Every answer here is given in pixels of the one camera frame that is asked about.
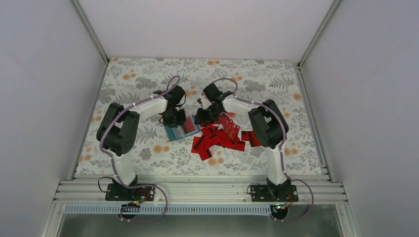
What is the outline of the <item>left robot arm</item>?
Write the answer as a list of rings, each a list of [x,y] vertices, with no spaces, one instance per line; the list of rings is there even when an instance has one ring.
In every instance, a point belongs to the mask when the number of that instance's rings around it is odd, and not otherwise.
[[[164,126],[181,127],[186,122],[186,113],[181,109],[185,101],[184,89],[174,85],[128,106],[109,105],[96,138],[100,150],[110,157],[114,180],[119,184],[118,194],[124,199],[130,200],[137,195],[137,175],[131,166],[130,151],[136,141],[139,123],[160,115]]]

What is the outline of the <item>teal card holder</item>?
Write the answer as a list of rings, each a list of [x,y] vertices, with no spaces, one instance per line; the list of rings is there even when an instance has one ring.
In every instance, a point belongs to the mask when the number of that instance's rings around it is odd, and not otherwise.
[[[180,126],[165,126],[165,131],[168,136],[168,139],[172,142],[200,133],[201,129],[198,124],[195,124],[195,116],[190,115],[186,118],[186,121]]]

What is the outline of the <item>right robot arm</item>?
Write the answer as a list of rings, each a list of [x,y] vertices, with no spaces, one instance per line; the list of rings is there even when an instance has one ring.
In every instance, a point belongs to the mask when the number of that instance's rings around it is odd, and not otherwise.
[[[215,83],[207,85],[198,102],[196,124],[215,125],[226,113],[247,116],[254,140],[266,149],[268,163],[268,196],[280,201],[287,194],[292,181],[285,171],[283,146],[289,127],[273,100],[256,102],[236,95],[236,91],[221,92]]]

